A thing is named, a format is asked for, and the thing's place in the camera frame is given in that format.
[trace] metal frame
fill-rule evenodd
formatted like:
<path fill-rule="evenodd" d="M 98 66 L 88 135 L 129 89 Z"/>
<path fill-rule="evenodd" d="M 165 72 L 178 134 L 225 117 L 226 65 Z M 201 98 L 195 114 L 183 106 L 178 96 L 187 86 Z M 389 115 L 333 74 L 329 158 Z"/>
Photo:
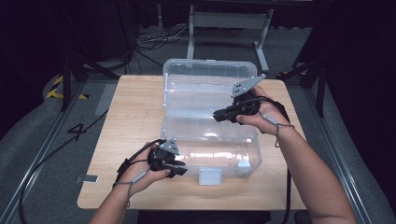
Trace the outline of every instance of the metal frame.
<path fill-rule="evenodd" d="M 262 51 L 262 45 L 267 36 L 273 13 L 273 9 L 269 9 L 266 14 L 198 12 L 195 11 L 195 6 L 191 5 L 187 59 L 193 59 L 194 57 L 194 27 L 261 29 L 260 40 L 254 42 L 254 49 L 256 50 L 262 72 L 268 72 L 269 68 Z"/>
<path fill-rule="evenodd" d="M 343 185 L 343 188 L 346 192 L 346 196 L 348 197 L 352 209 L 355 213 L 355 217 L 358 220 L 358 223 L 365 224 L 365 223 L 373 223 L 370 219 L 370 216 L 361 200 L 361 196 L 359 194 L 358 188 L 356 186 L 355 180 L 350 173 L 349 168 L 347 167 L 347 163 L 344 160 L 344 157 L 338 147 L 334 144 L 332 140 L 332 134 L 329 130 L 329 126 L 326 120 L 318 113 L 316 110 L 316 99 L 313 92 L 309 89 L 304 89 L 304 96 L 307 99 L 309 107 L 311 111 L 315 114 L 315 119 L 319 128 L 321 129 L 324 138 L 326 140 L 326 144 L 329 148 L 329 155 L 332 160 L 332 164 L 334 165 L 334 170 L 337 173 L 337 176 Z"/>
<path fill-rule="evenodd" d="M 82 90 L 84 89 L 85 83 L 84 82 L 78 82 L 76 84 L 76 87 L 73 89 L 72 92 L 72 100 L 70 101 L 70 105 L 68 105 L 64 112 L 60 112 L 56 120 L 54 121 L 54 124 L 52 125 L 49 134 L 47 135 L 46 140 L 44 141 L 43 145 L 41 148 L 38 150 L 34 160 L 32 161 L 31 165 L 29 168 L 26 170 L 26 173 L 23 176 L 23 179 L 21 183 L 18 185 L 17 189 L 15 190 L 14 195 L 12 196 L 11 200 L 9 201 L 4 213 L 2 216 L 0 216 L 0 224 L 8 224 L 13 221 L 15 216 L 18 213 L 18 205 L 19 205 L 19 199 L 21 195 L 21 191 L 23 188 L 23 183 L 26 181 L 27 176 L 30 174 L 30 172 L 46 157 L 51 153 L 53 144 L 58 137 L 59 131 L 62 128 L 62 125 L 64 124 L 67 115 L 70 113 L 74 103 L 77 101 L 78 97 L 81 95 Z M 24 192 L 24 198 L 23 200 L 26 199 L 26 197 L 29 194 L 30 189 L 32 188 L 33 184 L 35 183 L 35 180 L 38 178 L 38 175 L 40 174 L 40 171 L 42 169 L 42 166 L 38 168 L 35 172 L 35 174 L 32 176 L 30 180 L 28 180 L 28 184 L 26 186 L 26 190 Z"/>

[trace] wooden table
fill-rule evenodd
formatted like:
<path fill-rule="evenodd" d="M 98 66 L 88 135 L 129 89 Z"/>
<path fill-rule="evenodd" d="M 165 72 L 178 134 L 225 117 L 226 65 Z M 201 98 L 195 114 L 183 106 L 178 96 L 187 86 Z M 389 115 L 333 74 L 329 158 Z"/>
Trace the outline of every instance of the wooden table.
<path fill-rule="evenodd" d="M 281 102 L 296 130 L 303 133 L 285 84 L 263 80 L 266 92 Z M 117 170 L 147 142 L 160 138 L 163 112 L 163 77 L 123 76 L 108 111 L 88 175 L 78 197 L 81 208 L 97 208 L 111 191 Z M 176 176 L 153 183 L 131 200 L 132 209 L 284 210 L 287 166 L 276 139 L 259 134 L 262 165 L 249 178 L 225 178 L 219 186 L 200 186 L 197 178 Z M 305 209 L 294 184 L 291 209 Z"/>

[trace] plastic storage box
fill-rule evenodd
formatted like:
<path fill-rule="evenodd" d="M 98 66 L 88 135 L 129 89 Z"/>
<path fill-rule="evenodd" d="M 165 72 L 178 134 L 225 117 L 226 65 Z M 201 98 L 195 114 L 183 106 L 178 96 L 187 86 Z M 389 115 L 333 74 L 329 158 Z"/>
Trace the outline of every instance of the plastic storage box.
<path fill-rule="evenodd" d="M 233 84 L 257 76 L 249 62 L 171 59 L 163 67 L 162 138 L 175 138 L 189 171 L 203 185 L 249 177 L 262 163 L 254 127 L 216 122 L 213 112 L 233 103 Z"/>

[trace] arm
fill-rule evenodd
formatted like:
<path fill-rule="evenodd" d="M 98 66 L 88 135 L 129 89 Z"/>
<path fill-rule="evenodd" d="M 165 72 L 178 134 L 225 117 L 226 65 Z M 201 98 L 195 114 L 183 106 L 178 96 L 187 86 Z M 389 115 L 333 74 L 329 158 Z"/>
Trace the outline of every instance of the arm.
<path fill-rule="evenodd" d="M 253 90 L 256 95 L 269 97 L 259 87 Z M 260 112 L 278 123 L 289 124 L 269 103 L 263 102 Z M 236 119 L 257 127 L 263 133 L 277 135 L 280 150 L 314 223 L 357 223 L 341 183 L 294 128 L 279 125 L 277 131 L 276 126 L 263 119 L 260 113 L 254 116 L 239 115 Z"/>
<path fill-rule="evenodd" d="M 134 161 L 146 160 L 150 151 L 155 148 L 153 145 L 140 153 Z M 90 223 L 122 223 L 129 199 L 139 191 L 146 189 L 154 181 L 166 178 L 169 175 L 168 170 L 153 172 L 149 169 L 146 161 L 132 164 L 120 178 L 120 182 L 131 182 L 143 172 L 145 176 L 130 186 L 129 184 L 118 184 L 107 195 L 98 210 L 93 215 Z"/>

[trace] hand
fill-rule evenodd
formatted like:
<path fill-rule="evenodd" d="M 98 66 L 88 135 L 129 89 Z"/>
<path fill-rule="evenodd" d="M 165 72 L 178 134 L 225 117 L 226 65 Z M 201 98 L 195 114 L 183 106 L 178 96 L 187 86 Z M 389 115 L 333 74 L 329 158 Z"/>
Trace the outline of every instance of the hand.
<path fill-rule="evenodd" d="M 265 96 L 272 99 L 259 86 L 253 87 L 252 90 L 254 91 L 256 96 Z M 244 124 L 255 126 L 262 133 L 269 133 L 272 135 L 276 135 L 276 126 L 270 123 L 269 121 L 265 120 L 262 117 L 262 114 L 269 115 L 270 117 L 274 118 L 278 123 L 289 124 L 288 121 L 285 119 L 285 117 L 283 117 L 283 115 L 279 112 L 279 110 L 268 102 L 261 102 L 259 110 L 260 112 L 255 115 L 238 115 L 236 116 L 236 120 Z"/>
<path fill-rule="evenodd" d="M 134 161 L 137 161 L 136 163 L 132 164 L 122 175 L 120 178 L 119 182 L 131 182 L 135 177 L 138 175 L 147 172 L 145 176 L 143 176 L 141 179 L 139 179 L 136 183 L 132 184 L 131 188 L 129 189 L 129 185 L 124 185 L 124 184 L 118 184 L 114 188 L 125 188 L 129 189 L 129 197 L 132 197 L 134 194 L 137 192 L 140 192 L 144 189 L 146 189 L 148 186 L 150 186 L 153 182 L 157 180 L 161 180 L 166 178 L 169 174 L 169 170 L 162 170 L 162 171 L 151 171 L 149 169 L 149 163 L 147 162 L 149 153 L 152 149 L 157 147 L 157 145 L 152 145 L 148 148 L 146 148 L 142 153 L 137 155 L 136 158 L 134 158 Z"/>

